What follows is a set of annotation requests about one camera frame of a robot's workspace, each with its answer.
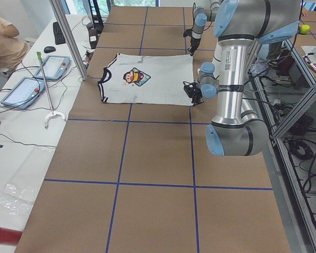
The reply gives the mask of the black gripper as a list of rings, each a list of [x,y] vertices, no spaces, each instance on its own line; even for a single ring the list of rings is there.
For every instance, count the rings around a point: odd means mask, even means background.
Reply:
[[[191,37],[190,47],[188,49],[188,51],[189,51],[191,56],[193,56],[195,51],[198,49],[198,47],[200,45],[200,41],[201,41],[200,38],[193,38],[193,37]]]
[[[191,89],[191,98],[192,98],[192,105],[199,105],[203,103],[202,92],[198,88]]]

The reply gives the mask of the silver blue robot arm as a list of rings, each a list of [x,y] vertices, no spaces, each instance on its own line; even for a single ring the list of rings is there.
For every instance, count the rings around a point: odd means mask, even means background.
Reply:
[[[253,43],[271,44],[297,33],[300,1],[212,1],[209,11],[194,10],[194,24],[185,36],[189,51],[197,49],[206,22],[217,38],[212,62],[201,65],[196,99],[217,97],[216,115],[206,128],[208,150],[217,156],[249,156],[268,142],[268,127],[244,98],[248,52]]]
[[[205,31],[207,22],[214,22],[218,13],[219,7],[222,1],[209,1],[210,8],[205,9],[202,6],[196,7],[193,4],[193,25],[190,29],[186,29],[183,33],[183,37],[190,37],[190,47],[188,52],[191,56],[194,55],[195,51],[200,45],[200,41]]]

